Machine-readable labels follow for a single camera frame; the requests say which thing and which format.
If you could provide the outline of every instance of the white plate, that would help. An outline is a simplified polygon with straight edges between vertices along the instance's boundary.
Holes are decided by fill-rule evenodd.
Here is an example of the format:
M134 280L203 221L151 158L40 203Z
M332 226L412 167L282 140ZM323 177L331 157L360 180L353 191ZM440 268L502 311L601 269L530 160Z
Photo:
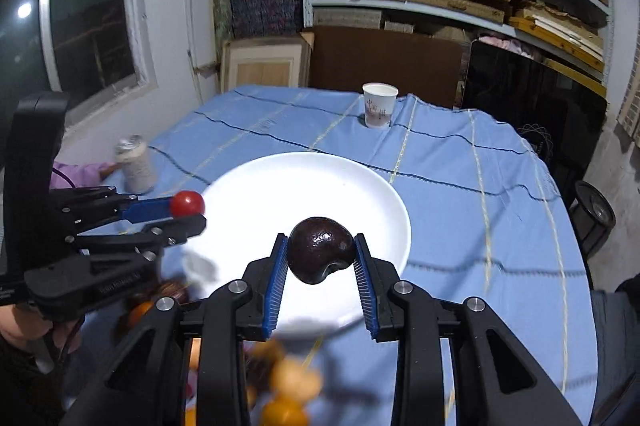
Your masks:
M242 278L249 262L269 256L279 232L310 216L327 216L354 236L362 232L371 255L402 274L411 246L404 203L372 170L335 155L269 155L229 171L204 193L207 228L186 244L184 269L207 297ZM279 335L327 334L362 317L353 268L307 285L287 273Z

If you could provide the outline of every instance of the red ball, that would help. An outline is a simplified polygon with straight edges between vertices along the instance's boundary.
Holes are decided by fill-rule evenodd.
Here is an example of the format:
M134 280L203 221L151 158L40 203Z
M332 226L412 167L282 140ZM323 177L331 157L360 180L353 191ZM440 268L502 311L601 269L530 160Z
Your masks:
M169 202L172 216L189 216L204 214L204 199L195 191L178 191Z

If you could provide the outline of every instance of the person's hand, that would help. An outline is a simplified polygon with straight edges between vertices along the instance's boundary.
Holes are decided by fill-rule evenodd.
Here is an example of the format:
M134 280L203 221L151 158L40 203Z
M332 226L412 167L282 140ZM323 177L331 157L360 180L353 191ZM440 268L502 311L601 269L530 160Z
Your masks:
M41 338L51 329L53 329L53 343L56 348L62 348L75 324L76 322L72 321L54 325L36 311L24 306L0 307L0 335L7 343L25 352L30 351L30 341ZM78 346L80 346L80 335L76 334L69 345L69 352L73 352Z
M112 164L111 166L107 166L98 171L100 174L100 178L105 180L109 175L111 175L114 171L119 170L122 167L122 164Z

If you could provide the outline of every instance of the black stool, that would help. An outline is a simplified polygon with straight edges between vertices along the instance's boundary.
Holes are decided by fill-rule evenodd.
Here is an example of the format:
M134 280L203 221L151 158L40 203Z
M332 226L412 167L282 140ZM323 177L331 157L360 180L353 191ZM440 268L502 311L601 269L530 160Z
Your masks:
M575 183L575 199L577 204L569 209L569 218L586 261L606 242L616 225L616 215L607 199L585 181Z

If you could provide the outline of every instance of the metal screw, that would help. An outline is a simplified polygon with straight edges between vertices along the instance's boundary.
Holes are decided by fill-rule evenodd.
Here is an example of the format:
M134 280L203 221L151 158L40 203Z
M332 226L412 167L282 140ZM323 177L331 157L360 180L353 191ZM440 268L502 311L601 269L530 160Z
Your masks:
M486 307L484 300L476 298L475 296L473 298L469 298L466 301L466 306L469 307L473 312L483 311L484 307Z
M394 291L400 294L409 294L412 290L414 290L414 286L407 281L400 280L394 284Z
M165 296L164 298L160 298L156 302L156 309L158 309L159 311L170 311L174 308L174 303L175 302L173 298Z
M240 294L241 292L246 291L247 285L243 280L233 280L228 287L234 294Z

